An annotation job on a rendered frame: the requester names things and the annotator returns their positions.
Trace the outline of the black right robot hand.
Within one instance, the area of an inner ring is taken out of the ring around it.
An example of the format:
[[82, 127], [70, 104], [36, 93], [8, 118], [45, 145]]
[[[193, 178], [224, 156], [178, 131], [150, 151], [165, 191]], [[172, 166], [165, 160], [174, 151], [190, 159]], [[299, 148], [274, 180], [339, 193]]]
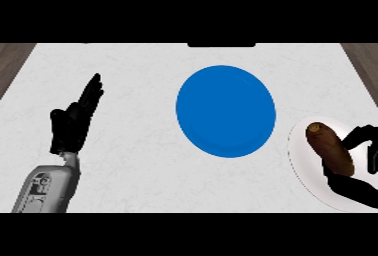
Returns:
[[[366, 125], [357, 126], [342, 139], [342, 146], [346, 150], [355, 148], [363, 142], [370, 141], [367, 146], [367, 172], [378, 173], [378, 127]], [[327, 178], [330, 190], [342, 197], [378, 209], [378, 189], [373, 186], [351, 177], [335, 174], [321, 164], [323, 175]]]

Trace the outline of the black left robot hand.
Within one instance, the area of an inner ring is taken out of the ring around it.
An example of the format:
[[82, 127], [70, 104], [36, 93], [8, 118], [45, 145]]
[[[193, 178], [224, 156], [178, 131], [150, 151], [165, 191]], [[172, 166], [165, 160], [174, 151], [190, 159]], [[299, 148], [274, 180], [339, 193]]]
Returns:
[[78, 153], [85, 142], [91, 117], [103, 95], [100, 74], [95, 73], [85, 85], [79, 99], [64, 110], [50, 112], [51, 145], [50, 153]]

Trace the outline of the brown sweet potato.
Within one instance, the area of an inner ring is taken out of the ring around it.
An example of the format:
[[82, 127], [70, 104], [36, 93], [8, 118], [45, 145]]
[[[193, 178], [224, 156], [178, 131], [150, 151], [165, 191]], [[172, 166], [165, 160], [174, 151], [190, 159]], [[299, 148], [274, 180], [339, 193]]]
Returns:
[[354, 163], [335, 131], [321, 122], [311, 122], [305, 128], [307, 143], [333, 174], [354, 175]]

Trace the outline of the white plate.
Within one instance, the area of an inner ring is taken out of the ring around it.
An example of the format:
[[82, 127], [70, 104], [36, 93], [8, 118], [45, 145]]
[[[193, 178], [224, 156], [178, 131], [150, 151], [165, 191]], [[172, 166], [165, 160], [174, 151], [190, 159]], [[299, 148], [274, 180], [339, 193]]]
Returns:
[[[343, 138], [352, 130], [351, 126], [324, 116], [307, 117], [295, 124], [287, 136], [287, 157], [298, 180], [311, 195], [333, 209], [343, 212], [378, 213], [376, 208], [371, 208], [342, 197], [330, 190], [327, 186], [327, 179], [323, 175], [321, 160], [311, 149], [305, 138], [305, 128], [312, 122], [323, 123], [335, 131], [339, 138]], [[352, 177], [367, 182], [378, 189], [378, 173], [370, 174], [367, 172], [369, 145], [370, 143], [364, 142], [349, 150], [354, 163]]]

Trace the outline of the blue plate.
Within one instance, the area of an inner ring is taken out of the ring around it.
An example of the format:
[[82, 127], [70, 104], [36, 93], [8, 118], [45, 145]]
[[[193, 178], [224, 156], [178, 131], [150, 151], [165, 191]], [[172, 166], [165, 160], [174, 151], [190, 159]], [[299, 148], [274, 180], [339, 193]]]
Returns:
[[215, 65], [185, 79], [175, 100], [181, 132], [209, 155], [239, 158], [265, 144], [274, 129], [276, 107], [258, 78], [243, 69]]

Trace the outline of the black appliance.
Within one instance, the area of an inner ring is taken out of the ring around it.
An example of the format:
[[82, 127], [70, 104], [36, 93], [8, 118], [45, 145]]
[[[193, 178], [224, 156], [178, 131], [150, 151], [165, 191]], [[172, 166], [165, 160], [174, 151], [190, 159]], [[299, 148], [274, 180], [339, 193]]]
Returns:
[[199, 42], [188, 42], [187, 46], [190, 48], [252, 48], [255, 47], [255, 43], [199, 43]]

